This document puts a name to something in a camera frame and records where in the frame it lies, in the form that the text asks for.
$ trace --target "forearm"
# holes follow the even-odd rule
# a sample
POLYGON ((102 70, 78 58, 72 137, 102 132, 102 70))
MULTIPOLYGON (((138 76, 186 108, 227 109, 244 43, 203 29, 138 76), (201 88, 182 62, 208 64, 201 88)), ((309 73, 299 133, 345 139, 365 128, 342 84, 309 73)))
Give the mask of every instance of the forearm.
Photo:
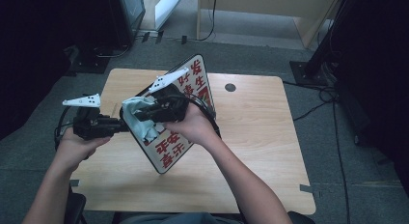
POLYGON ((274 191, 254 174, 220 139, 206 146, 249 223, 291 223, 274 191))
POLYGON ((51 165, 23 223, 63 223, 69 178, 69 172, 61 171, 51 165))

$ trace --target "chair leg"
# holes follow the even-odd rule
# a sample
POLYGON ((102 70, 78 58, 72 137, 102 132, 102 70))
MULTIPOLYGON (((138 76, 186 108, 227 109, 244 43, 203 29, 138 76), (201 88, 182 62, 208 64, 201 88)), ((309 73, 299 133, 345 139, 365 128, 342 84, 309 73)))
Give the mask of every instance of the chair leg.
POLYGON ((309 217, 295 211, 289 211, 288 216, 293 224, 315 224, 309 217))
POLYGON ((85 220, 84 215, 81 215, 81 223, 82 224, 87 224, 87 221, 85 220))
POLYGON ((116 211, 114 213, 114 218, 112 218, 112 224, 119 224, 122 219, 122 213, 119 211, 116 211))

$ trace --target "electrical cord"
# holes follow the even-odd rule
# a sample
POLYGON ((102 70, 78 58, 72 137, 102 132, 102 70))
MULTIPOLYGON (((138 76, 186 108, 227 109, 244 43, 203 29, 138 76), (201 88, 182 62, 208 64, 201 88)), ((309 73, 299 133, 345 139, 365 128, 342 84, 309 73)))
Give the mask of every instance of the electrical cord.
POLYGON ((345 178, 345 171, 343 168, 343 162, 342 162, 342 157, 341 157, 341 145, 340 145, 340 137, 338 134, 338 121, 337 121, 337 113, 336 113, 336 104, 339 101, 338 100, 338 95, 334 95, 335 89, 333 87, 308 87, 308 86, 302 86, 298 85, 295 83, 290 83, 290 82, 284 82, 285 84, 288 85, 293 85, 293 86, 298 86, 306 89, 313 89, 313 90, 318 90, 319 91, 319 99, 323 101, 323 103, 319 104, 316 107, 313 107, 310 111, 308 111, 306 114, 294 119, 293 121, 297 121, 300 119, 303 119, 307 117, 309 114, 311 114, 313 111, 315 111, 318 107, 321 107, 325 104, 332 103, 333 104, 333 118, 334 118, 334 127, 335 127, 335 137, 336 137, 336 144, 337 144, 337 152, 338 152, 338 159, 340 162, 340 168, 341 168, 341 176, 342 176, 342 186, 345 194, 345 209, 346 209, 346 223, 350 224, 350 208, 349 208, 349 195, 348 195, 348 188, 346 185, 346 178, 345 178), (330 98, 326 99, 324 98, 324 95, 327 94, 330 98))
POLYGON ((216 124, 216 121, 214 120, 214 115, 213 112, 209 111, 207 106, 203 106, 203 104, 198 103, 197 101, 195 101, 194 99, 191 99, 189 97, 186 96, 178 96, 178 95, 170 95, 170 96, 166 96, 166 98, 181 98, 181 99, 185 99, 188 100, 189 102, 193 103, 194 105, 196 105, 197 107, 199 107, 199 109, 202 111, 202 113, 204 113, 204 115, 207 117, 208 121, 210 122, 210 124, 213 126, 214 131, 217 133, 217 135, 222 138, 221 134, 220 134, 220 128, 219 126, 216 124))
POLYGON ((329 32, 330 32, 330 41, 329 41, 330 51, 331 51, 331 53, 333 54, 333 56, 338 57, 338 58, 341 57, 342 53, 341 53, 340 51, 334 51, 334 48, 333 48, 333 46, 332 46, 332 38, 333 38, 333 33, 334 33, 334 26, 337 25, 337 21, 338 21, 340 15, 341 15, 341 12, 343 11, 343 9, 344 9, 345 4, 346 4, 347 1, 348 1, 348 0, 344 0, 344 1, 343 1, 343 4, 342 4, 341 7, 339 8, 339 10, 338 10, 338 12, 337 12, 337 14, 336 14, 334 20, 332 21, 333 24, 331 24, 331 22, 330 22, 330 25, 328 26, 328 30, 329 30, 329 32))
POLYGON ((121 56, 123 56, 125 54, 125 52, 127 52, 127 50, 129 50, 129 47, 130 47, 130 45, 128 45, 126 47, 126 50, 124 52, 122 52, 120 54, 117 54, 117 55, 96 55, 96 57, 98 57, 98 58, 117 58, 117 57, 121 57, 121 56))
POLYGON ((187 96, 189 96, 189 97, 194 97, 195 99, 197 99, 197 100, 202 104, 203 107, 206 107, 206 108, 207 108, 207 111, 211 113, 213 119, 216 119, 216 111, 214 110, 213 107, 211 107, 212 109, 210 110, 209 107, 207 106, 207 104, 205 104, 205 102, 204 102, 201 98, 199 98, 198 96, 196 96, 196 95, 187 94, 187 96))
POLYGON ((197 40, 197 41, 199 41, 199 42, 203 42, 203 41, 207 40, 207 39, 211 36, 211 34, 213 33, 213 31, 214 31, 214 13, 215 13, 215 11, 216 11, 216 4, 217 4, 217 0, 214 0, 214 1, 213 1, 213 14, 212 14, 213 18, 211 19, 211 30, 210 30, 210 32, 208 33, 207 37, 205 37, 205 38, 203 38, 203 39, 197 40))
POLYGON ((345 193, 345 208, 346 208, 346 223, 351 223, 350 213, 349 213, 349 196, 348 196, 348 188, 346 186, 346 179, 345 179, 345 171, 343 169, 342 157, 341 157, 341 147, 340 147, 340 138, 338 136, 338 122, 337 122, 337 115, 335 110, 336 102, 333 102, 333 114, 334 114, 334 127, 335 127, 335 136, 337 141, 337 152, 338 152, 338 160, 340 162, 341 174, 342 174, 342 185, 343 191, 345 193))
MULTIPOLYGON (((207 10, 207 15, 208 15, 208 19, 210 20, 210 22, 212 22, 213 27, 214 27, 214 15, 213 17, 211 17, 211 12, 210 10, 207 10)), ((211 42, 213 42, 217 37, 217 34, 213 31, 213 39, 211 40, 211 42)))
MULTIPOLYGON (((207 37, 203 38, 203 39, 187 39, 189 41, 193 41, 193 42, 204 42, 206 41, 213 33, 214 33, 214 17, 215 17, 215 11, 216 11, 216 4, 217 4, 217 0, 213 1, 213 11, 212 11, 212 17, 210 17, 211 20, 211 30, 209 32, 209 34, 207 35, 207 37)), ((135 37, 135 40, 139 39, 139 38, 144 38, 144 36, 137 36, 135 37)), ((162 37, 162 39, 167 39, 167 40, 175 40, 175 41, 181 41, 181 39, 177 39, 177 38, 165 38, 162 37)))
POLYGON ((64 117, 66 116, 67 112, 69 111, 69 109, 71 108, 71 106, 67 106, 63 113, 60 116, 60 121, 58 122, 57 127, 55 127, 54 129, 54 143, 55 143, 55 151, 57 151, 58 145, 60 144, 60 137, 61 137, 61 127, 63 126, 67 126, 67 125, 63 125, 63 120, 64 117))

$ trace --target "wrist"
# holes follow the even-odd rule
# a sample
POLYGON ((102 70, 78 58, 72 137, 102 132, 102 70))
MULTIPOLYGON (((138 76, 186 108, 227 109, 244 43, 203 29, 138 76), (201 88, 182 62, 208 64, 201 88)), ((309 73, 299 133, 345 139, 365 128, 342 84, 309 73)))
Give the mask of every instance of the wrist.
POLYGON ((47 174, 53 178, 70 178, 73 170, 54 160, 48 168, 47 174))
POLYGON ((212 155, 216 154, 221 149, 227 148, 225 142, 218 135, 206 139, 202 146, 212 155))

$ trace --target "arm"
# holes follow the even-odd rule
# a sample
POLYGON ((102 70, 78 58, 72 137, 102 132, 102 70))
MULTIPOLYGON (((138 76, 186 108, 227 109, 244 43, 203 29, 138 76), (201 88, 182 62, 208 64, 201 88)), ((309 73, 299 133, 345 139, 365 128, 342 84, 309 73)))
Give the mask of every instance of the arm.
POLYGON ((107 137, 84 141, 68 128, 23 223, 63 223, 72 172, 109 140, 107 137))
POLYGON ((217 136, 198 107, 189 104, 182 122, 165 127, 202 145, 212 155, 249 223, 291 223, 274 191, 217 136))

